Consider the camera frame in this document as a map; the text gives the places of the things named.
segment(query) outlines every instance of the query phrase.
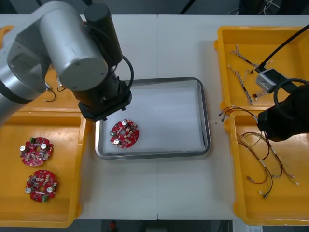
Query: capacitor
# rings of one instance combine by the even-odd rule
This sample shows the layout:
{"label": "capacitor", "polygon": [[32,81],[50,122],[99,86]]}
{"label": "capacitor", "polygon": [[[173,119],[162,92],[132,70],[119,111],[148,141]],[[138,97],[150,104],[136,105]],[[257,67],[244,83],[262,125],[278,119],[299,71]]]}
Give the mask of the capacitor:
{"label": "capacitor", "polygon": [[27,187],[26,190],[25,190],[26,194],[30,194],[33,191],[34,191],[34,187]]}
{"label": "capacitor", "polygon": [[47,202],[48,201],[48,195],[44,195],[42,197],[42,202]]}
{"label": "capacitor", "polygon": [[115,144],[115,145],[120,145],[119,139],[115,139],[114,142],[113,142],[113,144]]}
{"label": "capacitor", "polygon": [[47,150],[48,149],[48,146],[46,144],[41,144],[41,149],[42,150]]}
{"label": "capacitor", "polygon": [[25,146],[21,146],[20,148],[19,148],[19,150],[21,151],[21,152],[27,152],[28,151],[28,148],[27,147],[25,147]]}
{"label": "capacitor", "polygon": [[34,143],[35,143],[35,138],[32,138],[32,137],[31,137],[30,140],[29,140],[29,142],[32,143],[32,144],[34,144]]}
{"label": "capacitor", "polygon": [[122,123],[121,123],[124,127],[127,127],[129,124],[127,123],[126,120],[123,120]]}
{"label": "capacitor", "polygon": [[52,193],[53,191],[55,191],[55,187],[54,186],[49,186],[49,187],[47,187],[47,189],[46,189],[46,191],[48,192],[48,193]]}

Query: circuit board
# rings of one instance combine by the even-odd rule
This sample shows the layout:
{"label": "circuit board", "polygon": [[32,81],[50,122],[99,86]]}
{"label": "circuit board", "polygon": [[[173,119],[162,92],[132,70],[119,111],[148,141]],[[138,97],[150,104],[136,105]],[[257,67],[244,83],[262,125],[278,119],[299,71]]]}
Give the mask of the circuit board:
{"label": "circuit board", "polygon": [[27,178],[26,193],[36,202],[46,202],[54,198],[58,182],[56,176],[48,170],[38,170]]}
{"label": "circuit board", "polygon": [[110,135],[112,136],[112,144],[119,148],[129,148],[138,140],[140,131],[137,129],[137,124],[135,122],[125,119],[114,125]]}
{"label": "circuit board", "polygon": [[31,167],[37,167],[48,160],[53,152],[53,144],[45,138],[30,138],[25,146],[21,146],[20,157],[22,162]]}

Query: black cable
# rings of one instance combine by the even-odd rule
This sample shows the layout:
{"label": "black cable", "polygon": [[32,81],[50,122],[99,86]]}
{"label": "black cable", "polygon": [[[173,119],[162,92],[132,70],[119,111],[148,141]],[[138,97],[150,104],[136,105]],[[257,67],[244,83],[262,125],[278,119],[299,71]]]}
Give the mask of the black cable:
{"label": "black cable", "polygon": [[279,111],[279,113],[286,119],[288,120],[295,120],[295,118],[293,116],[290,116],[289,114],[287,114],[286,112],[284,112],[280,105],[279,105],[279,102],[278,102],[278,92],[279,92],[279,89],[289,83],[289,82],[300,82],[300,83],[303,83],[303,84],[306,84],[308,83],[308,81],[306,80],[303,80],[303,79],[298,79],[298,78],[290,78],[290,79],[286,79],[284,81],[282,81],[281,83],[277,84],[276,87],[275,87],[275,90],[274,90],[274,102],[275,102],[275,105]]}
{"label": "black cable", "polygon": [[131,73],[131,78],[130,78],[130,82],[127,86],[127,89],[122,93],[121,96],[125,96],[131,89],[132,85],[133,85],[133,81],[134,81],[134,70],[133,70],[133,66],[131,64],[131,62],[122,55],[122,59],[128,64],[129,68],[130,68],[130,73]]}
{"label": "black cable", "polygon": [[281,44],[275,51],[273,51],[260,65],[258,68],[263,68],[267,61],[270,60],[270,58],[272,58],[277,52],[279,52],[280,49],[282,49],[284,46],[286,46],[290,41],[292,41],[293,39],[295,39],[297,36],[299,36],[301,33],[303,33],[304,31],[306,31],[307,29],[309,29],[309,24],[305,27],[303,27],[301,30],[299,30],[298,32],[296,32],[294,35],[292,35],[289,39],[287,39],[283,44]]}
{"label": "black cable", "polygon": [[122,59],[128,64],[129,68],[130,68],[130,73],[131,73],[131,78],[130,78],[130,82],[127,86],[127,88],[125,89],[125,91],[122,93],[122,94],[119,94],[117,96],[114,96],[114,97],[111,97],[111,98],[108,98],[106,99],[106,101],[108,100],[111,100],[111,99],[115,99],[115,98],[121,98],[121,97],[124,97],[125,95],[127,95],[133,85],[133,81],[134,81],[134,70],[133,70],[133,66],[131,64],[131,62],[125,57],[122,55]]}
{"label": "black cable", "polygon": [[49,89],[48,91],[53,93],[54,98],[53,98],[52,100],[45,100],[45,99],[44,99],[44,101],[45,101],[45,102],[53,102],[54,100],[56,100],[56,93],[55,93],[54,91],[52,91],[51,89]]}
{"label": "black cable", "polygon": [[272,190],[272,187],[273,187],[273,180],[272,180],[272,175],[269,171],[269,169],[267,167],[265,167],[266,170],[268,171],[269,175],[270,175],[270,179],[271,179],[271,186],[270,186],[270,189],[268,190],[267,193],[264,194],[263,198],[266,199],[268,197],[268,195],[270,194],[271,190]]}
{"label": "black cable", "polygon": [[189,10],[189,8],[193,5],[193,3],[195,2],[196,0],[190,0],[186,6],[182,9],[182,11],[179,13],[180,15],[184,15],[187,10]]}
{"label": "black cable", "polygon": [[231,110],[237,110],[237,111],[245,111],[247,113],[249,113],[252,117],[255,117],[255,115],[253,113],[251,113],[249,110],[246,110],[244,108],[238,107],[238,106],[228,106],[226,108],[223,109],[223,111],[219,114],[219,116],[223,115],[223,118],[221,119],[222,122],[224,122],[224,119],[226,117],[227,112],[231,111]]}
{"label": "black cable", "polygon": [[251,113],[249,110],[246,110],[246,109],[241,108],[241,107],[238,107],[238,106],[228,106],[228,107],[224,108],[223,111],[219,114],[219,116],[221,116],[223,113],[224,113],[224,115],[226,115],[227,112],[229,112],[230,110],[235,110],[235,109],[240,109],[240,110],[246,111],[246,112],[248,112],[251,116],[254,116],[254,114]]}

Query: wire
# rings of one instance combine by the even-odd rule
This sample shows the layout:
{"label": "wire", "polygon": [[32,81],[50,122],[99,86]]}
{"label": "wire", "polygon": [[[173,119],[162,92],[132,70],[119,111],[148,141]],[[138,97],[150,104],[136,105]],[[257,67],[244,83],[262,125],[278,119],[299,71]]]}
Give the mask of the wire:
{"label": "wire", "polygon": [[255,184],[262,184],[262,183],[265,183],[265,182],[267,181],[268,177],[270,176],[270,179],[271,179],[271,186],[270,186],[269,190],[267,191],[267,193],[265,193],[265,194],[263,195],[263,198],[266,199],[266,198],[268,197],[268,195],[270,194],[270,192],[271,192],[271,190],[272,190],[272,187],[273,187],[273,179],[272,179],[272,175],[271,175],[270,171],[269,171],[269,169],[266,167],[266,165],[263,163],[263,161],[259,159],[259,157],[257,156],[257,154],[250,148],[250,146],[249,146],[244,140],[237,139],[237,141],[238,141],[239,144],[241,144],[241,145],[243,145],[244,147],[246,147],[246,148],[259,160],[259,162],[264,166],[264,169],[266,170],[266,173],[267,173],[267,172],[269,173],[269,175],[268,175],[268,173],[267,173],[266,180],[265,180],[264,182],[261,182],[261,183],[256,183],[255,181],[252,180],[251,177],[249,177],[249,176],[247,177],[251,182],[253,182],[253,183],[255,183]]}
{"label": "wire", "polygon": [[219,116],[221,116],[222,114],[224,114],[224,115],[223,115],[223,118],[222,118],[222,120],[221,120],[222,122],[224,122],[226,114],[227,114],[229,111],[231,111],[231,110],[245,111],[245,112],[247,112],[248,114],[250,114],[252,117],[254,117],[254,119],[257,121],[256,116],[255,116],[253,113],[251,113],[249,110],[246,110],[246,109],[241,108],[241,107],[238,107],[238,106],[228,106],[228,107],[224,108],[224,109],[221,111],[221,113],[219,114]]}
{"label": "wire", "polygon": [[259,66],[258,64],[252,63],[251,61],[249,61],[247,58],[245,58],[239,51],[239,47],[238,45],[235,45],[235,51],[231,51],[232,54],[235,54],[236,56],[242,58],[244,61],[246,61],[247,63],[253,65],[254,67]]}
{"label": "wire", "polygon": [[133,66],[132,66],[131,62],[125,56],[122,56],[122,59],[128,64],[128,66],[130,68],[131,78],[130,78],[130,82],[127,86],[127,89],[118,97],[122,97],[122,96],[125,96],[126,94],[128,94],[128,92],[130,91],[130,89],[133,85],[133,81],[134,81],[134,70],[133,70]]}
{"label": "wire", "polygon": [[66,90],[66,88],[63,87],[63,85],[57,87],[57,92],[58,92],[58,93],[61,93],[61,92],[64,91],[64,90]]}
{"label": "wire", "polygon": [[298,78],[290,78],[290,79],[286,79],[284,81],[282,81],[281,83],[277,84],[276,87],[275,87],[275,90],[274,90],[274,102],[275,102],[275,105],[279,111],[279,113],[286,119],[288,120],[295,120],[295,118],[293,116],[290,116],[289,114],[287,114],[286,112],[284,112],[282,110],[282,108],[280,107],[279,105],[279,102],[278,102],[278,92],[279,92],[279,89],[289,83],[289,82],[300,82],[300,83],[303,83],[303,84],[306,84],[308,83],[308,81],[306,80],[303,80],[303,79],[298,79]]}
{"label": "wire", "polygon": [[305,27],[303,27],[301,30],[299,30],[298,32],[296,32],[294,35],[292,35],[289,39],[287,39],[283,44],[281,44],[279,47],[277,47],[277,49],[275,51],[273,51],[260,65],[259,65],[259,69],[263,68],[266,65],[266,62],[270,60],[270,58],[272,58],[280,49],[282,49],[284,46],[286,46],[290,41],[292,41],[293,39],[295,39],[297,36],[299,36],[301,33],[303,33],[304,31],[306,31],[307,29],[309,29],[309,24]]}
{"label": "wire", "polygon": [[266,134],[265,136],[259,134],[259,133],[256,133],[256,132],[246,132],[244,133],[242,136],[245,137],[245,135],[255,135],[255,136],[261,136],[261,139],[267,144],[268,146],[268,149],[270,149],[272,151],[272,153],[274,154],[276,160],[278,161],[279,165],[280,165],[280,168],[281,168],[281,173],[280,175],[273,175],[272,177],[281,177],[282,176],[282,173],[284,172],[288,179],[295,185],[299,185],[298,182],[295,182],[293,181],[292,179],[295,178],[295,176],[293,176],[292,174],[288,173],[284,167],[284,165],[282,164],[280,158],[278,157],[278,154],[276,153],[275,149],[271,146],[270,142],[269,142],[269,139],[266,137]]}
{"label": "wire", "polygon": [[230,65],[228,65],[228,67],[233,71],[234,75],[237,77],[237,79],[239,80],[240,84],[241,84],[241,87],[243,89],[243,91],[245,92],[247,98],[248,98],[248,104],[249,105],[253,105],[254,101],[253,99],[251,98],[250,96],[250,93],[247,91],[246,87],[245,87],[245,84],[244,84],[244,81],[241,79],[241,76],[239,74],[238,71],[232,69],[232,67]]}
{"label": "wire", "polygon": [[54,100],[56,100],[56,93],[55,93],[53,90],[51,90],[51,89],[48,89],[47,91],[53,93],[54,98],[53,98],[52,100],[46,100],[46,99],[44,99],[44,101],[45,101],[45,102],[53,102]]}
{"label": "wire", "polygon": [[271,190],[272,190],[272,187],[273,187],[273,185],[274,185],[274,182],[273,182],[273,179],[272,179],[272,175],[271,175],[269,169],[266,168],[266,167],[265,167],[265,169],[266,169],[266,170],[268,171],[268,173],[269,173],[270,180],[271,180],[271,186],[270,186],[270,189],[267,191],[267,193],[264,194],[264,196],[263,196],[264,199],[266,199],[266,198],[268,197],[268,195],[270,194],[270,192],[271,192]]}

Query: black cylinder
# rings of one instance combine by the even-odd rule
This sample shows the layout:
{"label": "black cylinder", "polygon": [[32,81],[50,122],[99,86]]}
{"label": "black cylinder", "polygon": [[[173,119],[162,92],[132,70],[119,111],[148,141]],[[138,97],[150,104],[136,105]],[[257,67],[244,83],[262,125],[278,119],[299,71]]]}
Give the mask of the black cylinder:
{"label": "black cylinder", "polygon": [[86,9],[85,18],[91,34],[98,38],[96,42],[101,43],[108,56],[104,57],[108,65],[117,65],[122,60],[122,52],[109,8],[105,4],[93,4]]}

